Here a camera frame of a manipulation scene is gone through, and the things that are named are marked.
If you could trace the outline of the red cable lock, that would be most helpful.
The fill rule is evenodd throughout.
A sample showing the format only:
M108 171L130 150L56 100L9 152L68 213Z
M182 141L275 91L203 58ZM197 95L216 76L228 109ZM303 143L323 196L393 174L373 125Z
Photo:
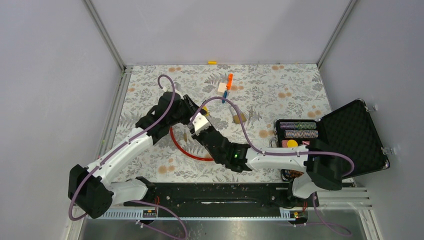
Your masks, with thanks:
M201 161L201 162L212 162L213 158L206 154L206 155L199 155L199 154L194 154L189 147L189 140L187 142L184 141L184 138L181 140L176 138L176 135L174 133L174 129L172 127L169 128L169 135L170 138L173 142L173 144L175 145L175 147L186 157L193 159L193 160L197 160L197 161Z

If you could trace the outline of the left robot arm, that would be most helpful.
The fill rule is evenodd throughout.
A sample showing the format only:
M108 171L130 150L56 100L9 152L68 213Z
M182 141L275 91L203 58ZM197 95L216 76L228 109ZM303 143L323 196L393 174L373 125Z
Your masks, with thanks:
M176 124L187 125L196 105L188 95L165 92L145 116L118 145L104 156L83 167L75 165L69 172L68 198L85 214L95 219L111 206L138 200L148 206L155 200L155 192L141 177L117 182L115 177L135 157L169 134Z

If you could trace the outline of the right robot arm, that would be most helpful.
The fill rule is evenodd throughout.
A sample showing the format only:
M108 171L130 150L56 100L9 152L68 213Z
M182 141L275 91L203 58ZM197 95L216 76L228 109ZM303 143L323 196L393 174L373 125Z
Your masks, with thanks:
M256 151L249 144L230 142L214 127L202 131L190 130L210 154L215 163L241 173L261 169L280 169L301 172L291 181L287 201L301 205L312 193L319 190L342 189L342 167L339 156L324 151L313 152L307 145L294 148L264 148Z

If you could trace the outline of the yellow padlock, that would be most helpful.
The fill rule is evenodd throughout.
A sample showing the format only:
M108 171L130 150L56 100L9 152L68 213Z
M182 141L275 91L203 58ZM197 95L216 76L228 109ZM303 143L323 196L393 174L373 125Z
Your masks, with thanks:
M209 112L209 110L208 110L208 108L207 108L206 106L203 106L203 107L201 108L200 113L201 113L203 116L206 116L206 117L210 115L210 112Z

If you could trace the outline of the long shackle brass padlock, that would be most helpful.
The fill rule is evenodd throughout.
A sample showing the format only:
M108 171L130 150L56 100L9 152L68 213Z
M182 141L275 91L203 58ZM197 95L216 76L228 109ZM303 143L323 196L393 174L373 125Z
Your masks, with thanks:
M244 124L244 123L247 121L247 119L246 119L246 117L245 117L244 113L243 113L243 112L241 112L241 111L240 111L240 109L239 109L238 107L237 107L237 108L234 108L234 107L230 106L230 107L229 107L229 111L230 111L230 113L231 113L231 116L232 116L233 122L234 122L236 125Z

